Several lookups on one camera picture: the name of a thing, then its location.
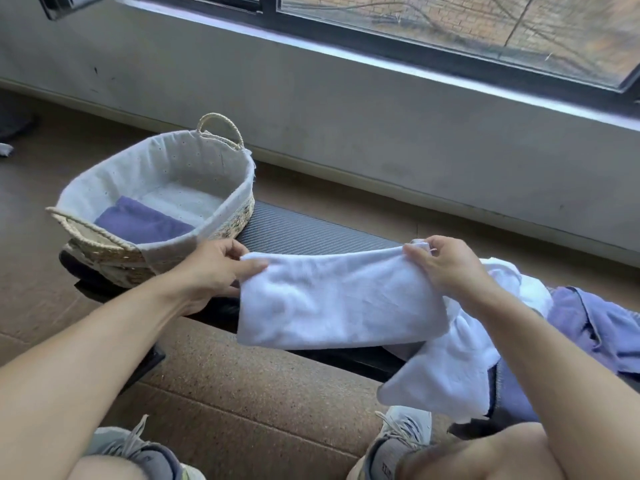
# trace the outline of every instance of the left hand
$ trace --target left hand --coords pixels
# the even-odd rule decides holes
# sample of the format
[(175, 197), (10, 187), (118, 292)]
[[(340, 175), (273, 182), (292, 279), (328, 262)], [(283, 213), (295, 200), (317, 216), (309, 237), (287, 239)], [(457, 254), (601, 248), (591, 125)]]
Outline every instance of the left hand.
[(240, 290), (231, 284), (247, 280), (269, 265), (263, 259), (240, 261), (248, 252), (235, 239), (204, 241), (178, 266), (165, 273), (190, 300), (184, 314), (201, 311), (214, 296), (240, 296)]

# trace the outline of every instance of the forearm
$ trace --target forearm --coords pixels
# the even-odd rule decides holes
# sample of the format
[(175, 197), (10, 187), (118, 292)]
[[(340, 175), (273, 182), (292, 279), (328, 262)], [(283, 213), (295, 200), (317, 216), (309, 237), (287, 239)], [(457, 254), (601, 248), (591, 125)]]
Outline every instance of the forearm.
[(184, 306), (163, 276), (0, 369), (0, 468), (66, 479), (124, 383)]
[(504, 290), (465, 309), (484, 324), (516, 375), (570, 479), (636, 478), (635, 391)]

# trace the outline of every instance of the shoelace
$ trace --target shoelace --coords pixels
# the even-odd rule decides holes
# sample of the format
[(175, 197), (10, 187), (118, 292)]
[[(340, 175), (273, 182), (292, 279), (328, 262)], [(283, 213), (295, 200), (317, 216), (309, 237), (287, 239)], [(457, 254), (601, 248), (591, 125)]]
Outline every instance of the shoelace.
[(100, 454), (108, 456), (119, 456), (128, 460), (133, 455), (140, 452), (142, 448), (148, 446), (150, 442), (142, 441), (140, 439), (142, 432), (145, 430), (145, 424), (147, 423), (148, 417), (148, 414), (142, 416), (142, 419), (140, 420), (138, 425), (133, 428), (132, 432), (129, 433), (124, 442), (122, 442), (121, 440), (113, 441), (109, 443)]
[(425, 448), (428, 445), (420, 443), (420, 428), (411, 418), (404, 418), (402, 422), (398, 422), (393, 418), (389, 418), (384, 413), (376, 411), (378, 416), (391, 430), (388, 433), (389, 438), (395, 438), (413, 450)]

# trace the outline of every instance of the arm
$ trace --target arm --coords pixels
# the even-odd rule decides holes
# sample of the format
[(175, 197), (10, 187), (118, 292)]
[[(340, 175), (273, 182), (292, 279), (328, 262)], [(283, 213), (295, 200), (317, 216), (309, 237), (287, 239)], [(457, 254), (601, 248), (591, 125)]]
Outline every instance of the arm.
[(428, 239), (436, 255), (405, 251), (478, 319), (516, 375), (569, 479), (634, 479), (640, 471), (640, 395), (487, 274), (469, 247)]
[(266, 263), (231, 239), (101, 306), (0, 369), (0, 470), (66, 479), (126, 380), (169, 321), (227, 294)]

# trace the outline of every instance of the window frame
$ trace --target window frame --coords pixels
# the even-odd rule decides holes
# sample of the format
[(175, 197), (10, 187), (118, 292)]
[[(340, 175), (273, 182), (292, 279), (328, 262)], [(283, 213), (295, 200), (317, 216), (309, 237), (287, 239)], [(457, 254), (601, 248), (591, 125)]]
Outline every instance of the window frame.
[(358, 30), (280, 11), (280, 0), (146, 0), (409, 64), (422, 69), (640, 119), (640, 63), (619, 88), (597, 86), (526, 66)]

